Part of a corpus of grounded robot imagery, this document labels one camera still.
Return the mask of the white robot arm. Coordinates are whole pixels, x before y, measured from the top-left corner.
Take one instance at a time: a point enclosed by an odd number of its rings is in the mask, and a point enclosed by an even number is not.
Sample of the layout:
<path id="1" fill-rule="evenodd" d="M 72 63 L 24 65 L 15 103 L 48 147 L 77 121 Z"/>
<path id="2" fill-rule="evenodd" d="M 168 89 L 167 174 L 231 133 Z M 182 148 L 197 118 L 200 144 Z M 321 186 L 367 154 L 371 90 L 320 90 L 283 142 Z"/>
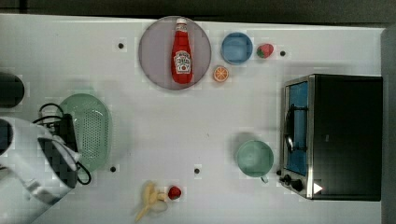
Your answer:
<path id="1" fill-rule="evenodd" d="M 31 224 L 78 182 L 80 154 L 42 125 L 1 118 L 1 224 Z"/>

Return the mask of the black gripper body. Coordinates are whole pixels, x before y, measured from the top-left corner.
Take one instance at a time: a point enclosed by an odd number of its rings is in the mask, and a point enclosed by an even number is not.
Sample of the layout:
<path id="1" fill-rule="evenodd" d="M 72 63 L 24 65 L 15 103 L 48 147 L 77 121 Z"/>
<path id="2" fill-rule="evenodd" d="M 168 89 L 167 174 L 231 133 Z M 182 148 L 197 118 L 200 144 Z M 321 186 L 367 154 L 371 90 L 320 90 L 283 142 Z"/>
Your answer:
<path id="1" fill-rule="evenodd" d="M 52 135 L 59 136 L 60 142 L 73 152 L 78 152 L 74 123 L 70 114 L 64 114 L 62 117 L 48 116 L 40 120 L 38 124 L 48 128 Z M 73 189 L 78 182 L 78 174 L 76 169 L 72 168 L 73 164 L 67 164 L 66 160 L 69 159 L 69 155 L 64 148 L 50 140 L 40 140 L 39 144 L 56 176 L 67 187 Z"/>

